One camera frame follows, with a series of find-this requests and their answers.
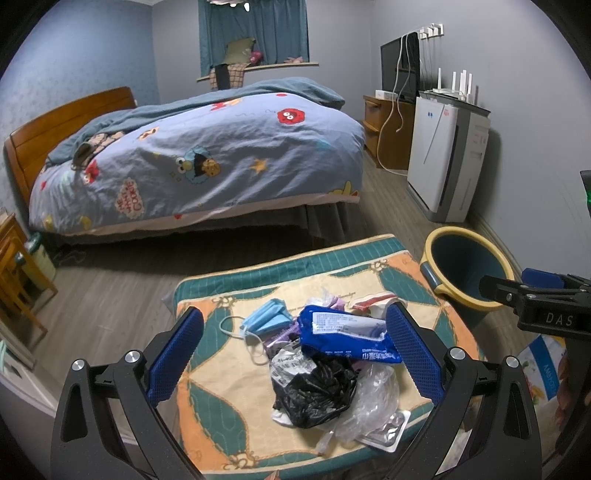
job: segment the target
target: baseboard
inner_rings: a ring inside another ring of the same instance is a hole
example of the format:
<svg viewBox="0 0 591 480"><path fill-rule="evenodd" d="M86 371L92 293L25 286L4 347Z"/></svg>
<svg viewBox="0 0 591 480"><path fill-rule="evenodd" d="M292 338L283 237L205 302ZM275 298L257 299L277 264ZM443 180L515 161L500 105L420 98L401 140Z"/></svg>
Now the baseboard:
<svg viewBox="0 0 591 480"><path fill-rule="evenodd" d="M507 257L509 263L511 264L511 268L513 269L513 273L515 274L515 278L518 281L521 281L521 272L522 268L517 263L517 260L510 252L510 250L506 247L506 245L501 241L501 239L497 236L495 231L491 228L491 226L486 223L484 218L474 210L468 211L468 216L466 218L466 222L479 234L481 234L487 240L493 242L501 252Z"/></svg>

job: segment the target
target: teal blanket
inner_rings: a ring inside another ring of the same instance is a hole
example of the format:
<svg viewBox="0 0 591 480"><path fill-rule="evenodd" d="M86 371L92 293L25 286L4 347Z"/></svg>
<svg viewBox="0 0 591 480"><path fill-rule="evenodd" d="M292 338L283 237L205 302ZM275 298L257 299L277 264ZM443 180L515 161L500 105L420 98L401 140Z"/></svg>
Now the teal blanket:
<svg viewBox="0 0 591 480"><path fill-rule="evenodd" d="M47 156L46 164L48 166L60 165L71 160L78 147L96 134L105 133L111 135L121 131L127 134L156 120L184 113L201 106L227 102L234 98L249 95L274 92L293 93L312 102L338 110L345 104L345 100L334 90L304 77L263 80L239 89L204 93L203 95L191 97L186 100L178 100L165 105L145 105L134 108L133 110L106 113L90 121L71 137L61 142Z"/></svg>

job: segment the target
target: teal curtain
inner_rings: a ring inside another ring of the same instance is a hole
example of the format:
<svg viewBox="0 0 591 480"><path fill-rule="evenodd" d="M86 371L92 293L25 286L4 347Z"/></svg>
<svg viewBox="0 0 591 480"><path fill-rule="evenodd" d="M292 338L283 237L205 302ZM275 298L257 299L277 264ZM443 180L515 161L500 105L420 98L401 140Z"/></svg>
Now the teal curtain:
<svg viewBox="0 0 591 480"><path fill-rule="evenodd" d="M263 54L262 64L283 63L288 57L310 61L306 0L250 0L243 4L214 5L199 0L201 75L222 62L226 45L253 37L254 50Z"/></svg>

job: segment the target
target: bolt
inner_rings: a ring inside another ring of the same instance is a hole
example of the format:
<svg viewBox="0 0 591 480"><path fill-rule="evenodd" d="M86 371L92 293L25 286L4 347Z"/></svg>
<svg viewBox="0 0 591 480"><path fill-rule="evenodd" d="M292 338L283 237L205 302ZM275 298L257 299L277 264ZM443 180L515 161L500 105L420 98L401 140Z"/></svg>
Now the bolt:
<svg viewBox="0 0 591 480"><path fill-rule="evenodd" d="M514 356L507 357L507 365L511 368L517 368L519 366L519 360L517 360Z"/></svg>
<svg viewBox="0 0 591 480"><path fill-rule="evenodd" d="M72 364L72 370L74 370L74 371L82 370L83 368L84 368L84 360L82 360L81 358L76 360Z"/></svg>
<svg viewBox="0 0 591 480"><path fill-rule="evenodd" d="M132 350L125 354L125 361L129 364L134 364L139 360L140 356L141 353L139 353L137 350Z"/></svg>
<svg viewBox="0 0 591 480"><path fill-rule="evenodd" d="M457 347L449 350L449 354L452 356L452 358L455 358L456 360L464 360L466 358L466 352L461 348Z"/></svg>

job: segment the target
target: human hand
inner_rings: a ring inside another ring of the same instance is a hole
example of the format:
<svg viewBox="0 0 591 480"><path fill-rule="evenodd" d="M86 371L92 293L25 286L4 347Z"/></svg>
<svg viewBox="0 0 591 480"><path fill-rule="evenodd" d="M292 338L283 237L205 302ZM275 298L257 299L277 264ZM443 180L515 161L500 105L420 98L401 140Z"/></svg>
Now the human hand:
<svg viewBox="0 0 591 480"><path fill-rule="evenodd" d="M558 379L560 380L560 386L556 392L558 408L554 414L554 421L556 422L556 425L561 425L564 422L566 410L573 401L573 393L569 388L569 360L566 356L566 353L560 359L560 363L558 364ZM584 403L586 407L591 404L591 391L587 393Z"/></svg>

